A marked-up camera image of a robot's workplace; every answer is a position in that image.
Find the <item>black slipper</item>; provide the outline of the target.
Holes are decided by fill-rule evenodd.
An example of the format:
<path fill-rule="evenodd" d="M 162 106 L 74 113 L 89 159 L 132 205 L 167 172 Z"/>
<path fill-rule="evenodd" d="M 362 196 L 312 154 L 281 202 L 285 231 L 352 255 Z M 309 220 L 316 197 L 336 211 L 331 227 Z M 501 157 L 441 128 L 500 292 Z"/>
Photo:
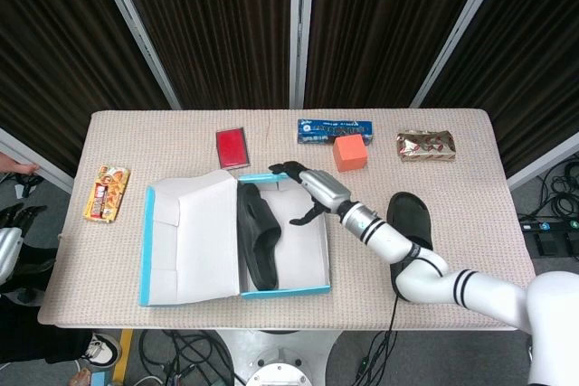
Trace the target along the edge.
<path fill-rule="evenodd" d="M 260 291 L 278 288 L 275 247 L 281 227 L 255 184 L 238 183 L 237 236 L 253 285 Z"/>
<path fill-rule="evenodd" d="M 389 202 L 386 221 L 413 244 L 409 255 L 402 261 L 390 265 L 393 290 L 398 297 L 407 301 L 407 298 L 399 291 L 396 279 L 412 263 L 422 248 L 432 249 L 430 213 L 418 196 L 408 192 L 399 192 Z"/>

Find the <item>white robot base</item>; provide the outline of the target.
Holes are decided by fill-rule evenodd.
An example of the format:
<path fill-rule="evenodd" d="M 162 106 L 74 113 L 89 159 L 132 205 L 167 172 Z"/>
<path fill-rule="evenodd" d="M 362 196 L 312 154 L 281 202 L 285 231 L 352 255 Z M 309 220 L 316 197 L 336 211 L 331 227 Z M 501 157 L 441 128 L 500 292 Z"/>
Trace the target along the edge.
<path fill-rule="evenodd" d="M 217 332 L 231 356 L 235 386 L 326 386 L 338 330 Z"/>

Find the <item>person's bare hand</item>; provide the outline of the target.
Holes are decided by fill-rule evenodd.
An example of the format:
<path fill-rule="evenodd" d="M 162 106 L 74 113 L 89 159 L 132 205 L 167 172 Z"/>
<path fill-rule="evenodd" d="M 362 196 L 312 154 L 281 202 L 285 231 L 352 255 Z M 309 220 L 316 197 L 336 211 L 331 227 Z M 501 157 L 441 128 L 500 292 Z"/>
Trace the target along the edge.
<path fill-rule="evenodd" d="M 36 164 L 20 164 L 12 157 L 0 152 L 0 173 L 30 175 L 39 169 Z"/>

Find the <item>dark brown pleated curtain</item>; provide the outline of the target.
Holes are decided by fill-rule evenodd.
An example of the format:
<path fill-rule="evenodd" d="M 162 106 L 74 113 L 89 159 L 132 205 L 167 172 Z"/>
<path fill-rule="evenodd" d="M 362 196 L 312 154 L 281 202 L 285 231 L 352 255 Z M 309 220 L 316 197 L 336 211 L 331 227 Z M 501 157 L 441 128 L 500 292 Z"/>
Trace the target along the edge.
<path fill-rule="evenodd" d="M 0 0 L 0 128 L 66 174 L 93 113 L 168 107 L 114 0 Z"/>
<path fill-rule="evenodd" d="M 407 108 L 467 0 L 312 0 L 305 108 Z"/>
<path fill-rule="evenodd" d="M 484 0 L 425 108 L 479 108 L 507 176 L 579 132 L 579 0 Z"/>
<path fill-rule="evenodd" d="M 132 0 L 184 109 L 289 105 L 290 0 Z"/>

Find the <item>red flat case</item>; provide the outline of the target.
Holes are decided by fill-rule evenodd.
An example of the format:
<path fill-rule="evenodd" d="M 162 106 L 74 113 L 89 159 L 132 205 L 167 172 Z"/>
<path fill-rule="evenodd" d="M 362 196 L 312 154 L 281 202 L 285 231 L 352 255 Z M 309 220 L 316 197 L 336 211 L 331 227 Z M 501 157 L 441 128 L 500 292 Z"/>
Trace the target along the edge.
<path fill-rule="evenodd" d="M 222 169 L 231 170 L 250 165 L 246 137 L 242 127 L 217 131 L 216 150 Z"/>

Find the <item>yellow biscuit box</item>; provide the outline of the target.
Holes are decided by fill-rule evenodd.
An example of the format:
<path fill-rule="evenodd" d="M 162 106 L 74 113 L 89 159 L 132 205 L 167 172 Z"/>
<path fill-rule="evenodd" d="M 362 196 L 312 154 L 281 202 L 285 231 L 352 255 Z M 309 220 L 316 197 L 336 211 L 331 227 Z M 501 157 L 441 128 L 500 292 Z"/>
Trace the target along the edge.
<path fill-rule="evenodd" d="M 88 221 L 112 223 L 117 219 L 130 170 L 113 165 L 102 165 L 91 187 L 83 217 Z"/>

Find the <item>grey metal partition post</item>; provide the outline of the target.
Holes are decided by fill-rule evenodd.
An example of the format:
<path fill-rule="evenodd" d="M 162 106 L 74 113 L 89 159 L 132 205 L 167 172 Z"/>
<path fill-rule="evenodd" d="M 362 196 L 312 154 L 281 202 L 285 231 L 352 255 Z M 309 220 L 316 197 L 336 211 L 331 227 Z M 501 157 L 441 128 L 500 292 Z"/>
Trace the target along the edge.
<path fill-rule="evenodd" d="M 564 143 L 556 146 L 540 156 L 534 162 L 510 176 L 507 179 L 509 190 L 516 190 L 529 180 L 542 174 L 544 171 L 553 168 L 556 164 L 561 163 L 563 160 L 577 152 L 579 152 L 579 142 L 572 144 L 571 142 L 564 141 Z"/>
<path fill-rule="evenodd" d="M 74 181 L 71 176 L 2 128 L 0 128 L 0 152 L 20 164 L 39 165 L 34 174 L 40 175 L 66 193 L 72 192 Z"/>
<path fill-rule="evenodd" d="M 303 109 L 308 70 L 312 0 L 290 0 L 289 108 Z"/>
<path fill-rule="evenodd" d="M 468 30 L 472 20 L 476 16 L 484 1 L 485 0 L 466 0 L 466 3 L 462 7 L 462 10 L 460 11 L 455 24 L 452 26 L 444 45 L 441 47 L 439 54 L 434 60 L 420 88 L 414 95 L 409 108 L 419 108 L 423 104 L 424 100 L 432 89 L 432 86 L 440 77 L 444 67 L 453 55 L 460 40 Z"/>
<path fill-rule="evenodd" d="M 113 0 L 120 11 L 135 43 L 137 44 L 148 68 L 161 89 L 169 107 L 172 110 L 181 110 L 183 107 L 176 95 L 171 80 L 160 60 L 157 50 L 152 43 L 146 26 L 133 0 Z"/>

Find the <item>black foot pedal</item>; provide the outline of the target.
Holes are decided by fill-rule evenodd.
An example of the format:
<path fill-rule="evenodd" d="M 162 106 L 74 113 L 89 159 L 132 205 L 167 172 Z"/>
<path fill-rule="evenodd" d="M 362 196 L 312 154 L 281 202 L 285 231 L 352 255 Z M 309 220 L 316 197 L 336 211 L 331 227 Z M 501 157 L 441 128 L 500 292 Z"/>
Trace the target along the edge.
<path fill-rule="evenodd" d="M 559 258 L 561 254 L 561 239 L 551 232 L 539 232 L 534 235 L 536 256 Z"/>

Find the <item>orange cube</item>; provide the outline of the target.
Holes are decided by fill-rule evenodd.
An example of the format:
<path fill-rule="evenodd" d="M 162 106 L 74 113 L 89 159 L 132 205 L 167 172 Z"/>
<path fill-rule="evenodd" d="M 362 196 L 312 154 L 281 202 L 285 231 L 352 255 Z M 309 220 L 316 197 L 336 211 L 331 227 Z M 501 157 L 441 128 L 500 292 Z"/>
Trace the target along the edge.
<path fill-rule="evenodd" d="M 362 169 L 367 164 L 367 149 L 360 134 L 337 137 L 333 156 L 340 173 Z"/>

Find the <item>beige woven tablecloth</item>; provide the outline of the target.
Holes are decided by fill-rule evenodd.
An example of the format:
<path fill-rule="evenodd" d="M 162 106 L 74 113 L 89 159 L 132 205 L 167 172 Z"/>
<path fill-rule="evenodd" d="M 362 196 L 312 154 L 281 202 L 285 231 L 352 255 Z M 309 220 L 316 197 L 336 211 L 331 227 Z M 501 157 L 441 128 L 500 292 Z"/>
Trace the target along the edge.
<path fill-rule="evenodd" d="M 483 110 L 109 110 L 91 117 L 40 322 L 79 328 L 499 329 L 498 322 L 454 304 L 396 303 L 387 265 L 332 216 L 327 218 L 331 290 L 325 295 L 139 305 L 147 186 L 217 169 L 215 134 L 235 127 L 244 129 L 251 174 L 289 160 L 334 173 L 330 147 L 297 142 L 300 118 L 371 121 L 374 138 L 367 166 L 342 173 L 340 182 L 379 214 L 386 212 L 394 193 L 419 196 L 431 215 L 433 246 L 452 270 L 474 269 L 521 287 L 534 278 Z M 450 131 L 455 160 L 403 162 L 396 136 L 405 130 Z M 112 223 L 83 217 L 102 165 L 130 170 Z"/>

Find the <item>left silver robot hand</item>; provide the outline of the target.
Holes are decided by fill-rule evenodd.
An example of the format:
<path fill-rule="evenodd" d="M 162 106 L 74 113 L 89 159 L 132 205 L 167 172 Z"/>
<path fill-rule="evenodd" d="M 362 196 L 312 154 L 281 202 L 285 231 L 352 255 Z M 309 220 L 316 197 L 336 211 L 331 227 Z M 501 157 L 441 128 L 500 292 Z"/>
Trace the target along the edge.
<path fill-rule="evenodd" d="M 0 286 L 14 274 L 24 237 L 46 205 L 24 208 L 21 202 L 0 210 Z"/>

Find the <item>yellow floor tape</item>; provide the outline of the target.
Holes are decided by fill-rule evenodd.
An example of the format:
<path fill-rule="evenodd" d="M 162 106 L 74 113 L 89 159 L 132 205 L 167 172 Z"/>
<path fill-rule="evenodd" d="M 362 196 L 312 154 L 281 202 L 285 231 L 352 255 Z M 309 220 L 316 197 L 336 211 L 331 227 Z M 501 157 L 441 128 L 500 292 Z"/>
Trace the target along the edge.
<path fill-rule="evenodd" d="M 121 331 L 119 340 L 121 350 L 120 358 L 112 373 L 112 383 L 115 385 L 121 385 L 125 380 L 133 333 L 133 329 L 123 329 Z"/>

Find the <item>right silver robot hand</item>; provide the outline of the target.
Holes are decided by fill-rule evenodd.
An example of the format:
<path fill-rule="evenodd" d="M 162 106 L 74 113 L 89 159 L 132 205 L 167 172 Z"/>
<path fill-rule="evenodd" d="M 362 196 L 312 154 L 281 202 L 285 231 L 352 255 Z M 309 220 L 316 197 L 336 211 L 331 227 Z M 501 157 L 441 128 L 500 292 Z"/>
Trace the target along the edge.
<path fill-rule="evenodd" d="M 297 161 L 270 165 L 269 169 L 273 174 L 286 174 L 310 194 L 313 207 L 303 217 L 290 220 L 292 225 L 304 226 L 322 213 L 338 215 L 343 221 L 354 205 L 351 192 L 323 170 L 308 169 Z"/>

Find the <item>black power strip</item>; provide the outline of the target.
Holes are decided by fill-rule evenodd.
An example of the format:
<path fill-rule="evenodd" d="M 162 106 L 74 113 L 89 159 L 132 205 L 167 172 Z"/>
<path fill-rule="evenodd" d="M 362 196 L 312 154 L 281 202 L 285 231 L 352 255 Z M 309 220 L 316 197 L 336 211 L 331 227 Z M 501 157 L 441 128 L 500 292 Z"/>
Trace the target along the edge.
<path fill-rule="evenodd" d="M 522 231 L 530 232 L 579 232 L 579 221 L 522 221 Z"/>

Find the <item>light blue shoe box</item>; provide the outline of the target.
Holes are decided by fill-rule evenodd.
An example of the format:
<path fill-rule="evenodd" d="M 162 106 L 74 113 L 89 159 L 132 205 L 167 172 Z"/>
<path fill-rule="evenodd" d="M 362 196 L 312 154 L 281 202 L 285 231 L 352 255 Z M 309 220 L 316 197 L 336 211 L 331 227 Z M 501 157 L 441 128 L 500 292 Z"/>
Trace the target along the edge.
<path fill-rule="evenodd" d="M 279 285 L 252 283 L 237 236 L 238 183 L 255 184 L 281 227 L 275 247 Z M 305 226 L 309 194 L 285 174 L 224 170 L 166 178 L 146 190 L 138 302 L 176 306 L 225 297 L 268 299 L 326 294 L 331 289 L 327 226 L 318 216 Z"/>

